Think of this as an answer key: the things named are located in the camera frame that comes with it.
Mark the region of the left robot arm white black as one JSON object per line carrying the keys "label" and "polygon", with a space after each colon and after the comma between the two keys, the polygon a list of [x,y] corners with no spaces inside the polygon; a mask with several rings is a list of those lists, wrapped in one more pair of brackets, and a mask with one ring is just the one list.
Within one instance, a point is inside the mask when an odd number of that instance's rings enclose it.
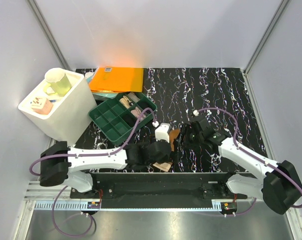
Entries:
{"label": "left robot arm white black", "polygon": [[140,171],[154,163],[170,160],[171,145],[165,140],[132,143],[112,149],[80,149],[58,142],[41,154],[40,186],[65,184],[88,198],[98,194],[98,185],[86,170],[114,169]]}

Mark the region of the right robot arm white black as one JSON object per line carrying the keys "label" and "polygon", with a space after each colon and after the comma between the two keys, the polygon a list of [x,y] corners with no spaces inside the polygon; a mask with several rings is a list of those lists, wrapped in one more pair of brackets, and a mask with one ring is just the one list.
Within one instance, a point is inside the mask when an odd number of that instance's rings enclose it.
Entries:
{"label": "right robot arm white black", "polygon": [[214,130],[207,122],[184,123],[177,142],[184,148],[205,148],[253,175],[231,174],[218,185],[219,195],[223,198],[233,194],[250,196],[264,201],[271,210],[281,215],[302,199],[302,183],[292,163],[286,160],[280,163],[264,157],[241,145],[225,130]]}

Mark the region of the brown boxer briefs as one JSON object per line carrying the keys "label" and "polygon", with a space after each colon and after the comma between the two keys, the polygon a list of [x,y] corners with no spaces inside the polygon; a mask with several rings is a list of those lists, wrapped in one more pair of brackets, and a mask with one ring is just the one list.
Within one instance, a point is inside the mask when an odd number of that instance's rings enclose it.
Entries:
{"label": "brown boxer briefs", "polygon": [[169,172],[173,165],[173,157],[178,152],[178,137],[180,135],[179,129],[173,129],[169,133],[169,142],[164,140],[154,142],[154,150],[151,152],[155,154],[152,160],[152,165],[163,172]]}

